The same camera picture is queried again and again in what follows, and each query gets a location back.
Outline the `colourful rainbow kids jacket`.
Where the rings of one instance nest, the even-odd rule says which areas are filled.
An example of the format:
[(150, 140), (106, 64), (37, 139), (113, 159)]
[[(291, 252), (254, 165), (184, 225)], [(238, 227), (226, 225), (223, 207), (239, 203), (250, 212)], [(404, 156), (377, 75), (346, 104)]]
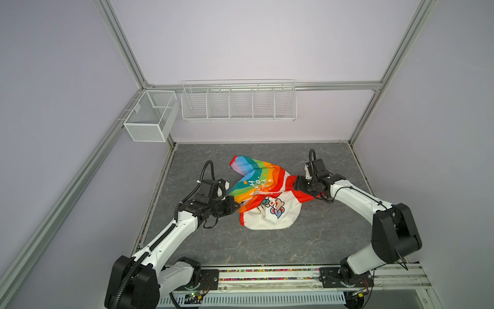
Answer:
[(228, 194), (240, 205), (240, 224), (247, 229), (286, 229), (297, 220), (302, 204), (314, 199), (295, 190), (297, 177), (280, 166), (235, 156), (230, 167), (242, 176)]

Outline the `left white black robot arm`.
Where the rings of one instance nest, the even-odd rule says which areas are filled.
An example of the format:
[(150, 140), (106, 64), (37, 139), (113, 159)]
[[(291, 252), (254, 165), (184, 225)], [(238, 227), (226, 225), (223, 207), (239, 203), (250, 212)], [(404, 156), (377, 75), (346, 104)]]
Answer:
[(144, 248), (113, 264), (105, 295), (106, 308), (156, 308), (161, 297), (178, 288), (200, 286), (200, 262), (182, 257), (166, 263), (176, 249), (209, 218), (218, 220), (238, 210), (224, 180), (200, 180), (191, 196), (179, 202), (171, 222)]

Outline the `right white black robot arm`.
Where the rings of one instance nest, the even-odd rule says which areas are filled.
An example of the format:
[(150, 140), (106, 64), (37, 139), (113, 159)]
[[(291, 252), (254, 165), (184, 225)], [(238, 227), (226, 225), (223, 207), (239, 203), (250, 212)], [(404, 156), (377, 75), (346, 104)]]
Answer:
[(324, 202), (341, 202), (371, 224), (370, 243), (340, 262), (336, 278), (341, 282), (351, 284), (371, 270), (403, 261), (423, 247), (412, 211), (403, 203), (383, 201), (340, 175), (311, 179), (297, 176), (293, 188)]

